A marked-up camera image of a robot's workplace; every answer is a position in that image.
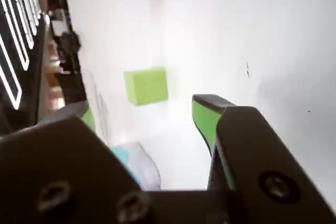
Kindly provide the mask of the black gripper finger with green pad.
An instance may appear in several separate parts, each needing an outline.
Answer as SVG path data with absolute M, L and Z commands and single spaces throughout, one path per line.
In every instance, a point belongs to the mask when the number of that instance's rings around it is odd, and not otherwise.
M 262 114 L 214 94 L 192 97 L 211 154 L 208 189 L 223 192 L 229 223 L 335 223 L 335 214 Z
M 77 117 L 1 140 L 1 223 L 144 223 L 149 211 L 126 167 Z

